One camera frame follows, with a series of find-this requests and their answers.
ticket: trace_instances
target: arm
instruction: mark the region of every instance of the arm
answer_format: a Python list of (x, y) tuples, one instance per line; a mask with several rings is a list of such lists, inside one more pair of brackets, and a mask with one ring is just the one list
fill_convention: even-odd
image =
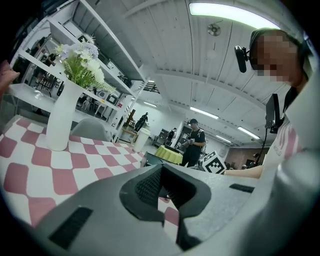
[(0, 64), (0, 102), (9, 85), (12, 84), (19, 75), (19, 72), (13, 71), (7, 60), (4, 60)]
[(230, 176), (239, 176), (239, 177), (247, 177), (247, 178), (256, 178), (259, 179), (262, 172), (264, 170), (263, 165), (259, 165), (246, 170), (226, 170), (225, 175)]

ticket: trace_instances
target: black vent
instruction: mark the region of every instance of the black vent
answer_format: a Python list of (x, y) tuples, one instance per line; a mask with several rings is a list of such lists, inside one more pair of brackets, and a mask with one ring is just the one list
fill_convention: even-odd
[(49, 239), (58, 246), (68, 249), (92, 212), (93, 210), (89, 208), (79, 207), (58, 227)]

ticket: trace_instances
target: white wall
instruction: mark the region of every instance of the white wall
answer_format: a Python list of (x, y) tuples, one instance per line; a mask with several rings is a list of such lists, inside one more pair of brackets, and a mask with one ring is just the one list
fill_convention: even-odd
[(179, 112), (170, 112), (166, 108), (152, 107), (141, 102), (136, 102), (132, 108), (135, 110), (133, 120), (137, 122), (142, 115), (148, 112), (148, 124), (152, 137), (159, 135), (162, 129), (171, 131), (173, 128), (180, 127), (185, 116)]
[(208, 144), (206, 145), (205, 152), (207, 154), (210, 154), (213, 151), (217, 151), (218, 155), (225, 160), (227, 157), (227, 154), (229, 152), (230, 147), (217, 141), (216, 139), (212, 138), (211, 136), (206, 135), (205, 139), (208, 140)]

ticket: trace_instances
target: pink and white checkered tablecloth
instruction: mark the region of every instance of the pink and white checkered tablecloth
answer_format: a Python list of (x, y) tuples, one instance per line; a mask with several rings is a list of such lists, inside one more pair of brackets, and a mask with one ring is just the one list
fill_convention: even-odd
[[(70, 136), (64, 151), (46, 146), (46, 128), (25, 118), (0, 136), (0, 181), (15, 216), (35, 227), (51, 209), (88, 184), (140, 168), (144, 154), (127, 144)], [(179, 212), (159, 198), (164, 229), (175, 240)]]

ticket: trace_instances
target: trash bin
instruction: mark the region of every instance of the trash bin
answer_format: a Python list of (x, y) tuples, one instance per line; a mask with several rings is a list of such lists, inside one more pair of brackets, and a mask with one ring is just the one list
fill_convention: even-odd
[(133, 146), (133, 150), (140, 152), (147, 142), (147, 139), (151, 135), (151, 132), (145, 128), (141, 128), (138, 134), (138, 138)]

